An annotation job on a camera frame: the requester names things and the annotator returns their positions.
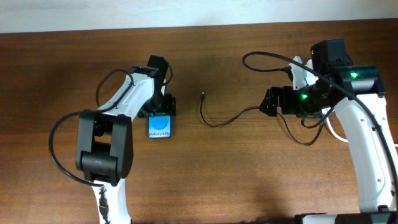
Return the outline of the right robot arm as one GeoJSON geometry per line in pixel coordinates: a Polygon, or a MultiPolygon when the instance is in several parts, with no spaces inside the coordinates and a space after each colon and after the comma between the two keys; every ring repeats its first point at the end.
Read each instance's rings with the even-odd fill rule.
{"type": "Polygon", "coordinates": [[[333,109],[348,140],[358,182],[358,213],[308,213],[295,223],[397,223],[397,151],[386,116],[379,70],[353,65],[343,40],[324,40],[312,59],[290,63],[292,86],[272,87],[259,106],[268,116],[293,114],[324,120],[333,109]]]}

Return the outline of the blue screen Galaxy smartphone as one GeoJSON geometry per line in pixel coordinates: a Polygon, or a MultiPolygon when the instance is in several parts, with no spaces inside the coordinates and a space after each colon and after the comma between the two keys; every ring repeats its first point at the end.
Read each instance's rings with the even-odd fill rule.
{"type": "Polygon", "coordinates": [[[150,139],[170,138],[171,135],[171,116],[149,117],[148,137],[150,139]]]}

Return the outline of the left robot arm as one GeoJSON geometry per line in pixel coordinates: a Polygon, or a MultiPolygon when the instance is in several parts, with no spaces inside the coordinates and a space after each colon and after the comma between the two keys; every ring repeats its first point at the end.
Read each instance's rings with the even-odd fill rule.
{"type": "Polygon", "coordinates": [[[134,158],[132,122],[147,119],[151,139],[171,137],[176,100],[165,91],[171,72],[164,57],[152,55],[147,65],[125,71],[124,83],[107,103],[79,116],[75,165],[91,184],[100,223],[132,223],[126,200],[134,158]]]}

